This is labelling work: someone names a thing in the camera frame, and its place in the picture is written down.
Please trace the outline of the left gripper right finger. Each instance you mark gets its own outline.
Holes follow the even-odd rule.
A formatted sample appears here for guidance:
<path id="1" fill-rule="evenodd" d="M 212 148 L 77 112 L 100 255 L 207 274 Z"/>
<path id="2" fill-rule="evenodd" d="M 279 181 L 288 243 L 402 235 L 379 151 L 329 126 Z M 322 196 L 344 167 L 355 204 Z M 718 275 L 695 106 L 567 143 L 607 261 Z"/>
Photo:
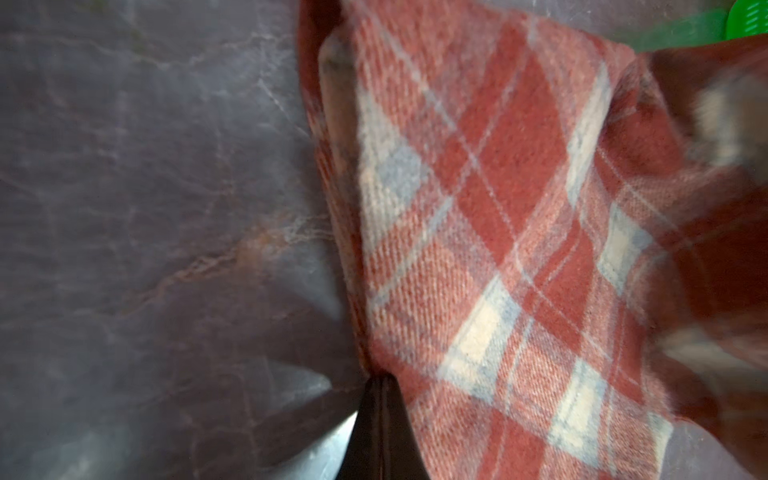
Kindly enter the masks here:
<path id="1" fill-rule="evenodd" d="M 381 382 L 381 478 L 430 479 L 402 391 L 391 374 Z"/>

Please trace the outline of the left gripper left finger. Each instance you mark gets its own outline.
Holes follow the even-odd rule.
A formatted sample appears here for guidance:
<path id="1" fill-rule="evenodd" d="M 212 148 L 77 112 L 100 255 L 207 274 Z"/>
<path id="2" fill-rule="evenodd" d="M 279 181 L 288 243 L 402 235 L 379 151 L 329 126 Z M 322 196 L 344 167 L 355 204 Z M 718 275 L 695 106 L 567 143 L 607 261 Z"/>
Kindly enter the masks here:
<path id="1" fill-rule="evenodd" d="M 378 452 L 381 386 L 380 377 L 371 377 L 365 385 L 336 480 L 374 480 L 381 477 Z"/>

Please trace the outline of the reddish brown skirt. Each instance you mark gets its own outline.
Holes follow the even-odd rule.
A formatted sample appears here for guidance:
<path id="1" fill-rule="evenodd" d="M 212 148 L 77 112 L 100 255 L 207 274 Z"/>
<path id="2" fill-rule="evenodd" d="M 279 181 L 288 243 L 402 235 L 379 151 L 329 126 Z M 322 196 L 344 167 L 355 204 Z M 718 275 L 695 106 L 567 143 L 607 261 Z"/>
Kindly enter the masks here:
<path id="1" fill-rule="evenodd" d="M 767 475 L 767 39 L 639 53 L 478 1 L 304 1 L 361 362 L 430 479 Z"/>

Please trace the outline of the green plastic basket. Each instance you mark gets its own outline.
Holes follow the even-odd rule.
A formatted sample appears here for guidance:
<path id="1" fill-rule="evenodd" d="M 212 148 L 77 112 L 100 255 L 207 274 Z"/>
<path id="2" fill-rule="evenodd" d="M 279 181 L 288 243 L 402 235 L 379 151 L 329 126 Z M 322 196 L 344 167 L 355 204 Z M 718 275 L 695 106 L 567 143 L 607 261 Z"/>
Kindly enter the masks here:
<path id="1" fill-rule="evenodd" d="M 736 0 L 726 20 L 727 40 L 768 33 L 768 0 Z"/>

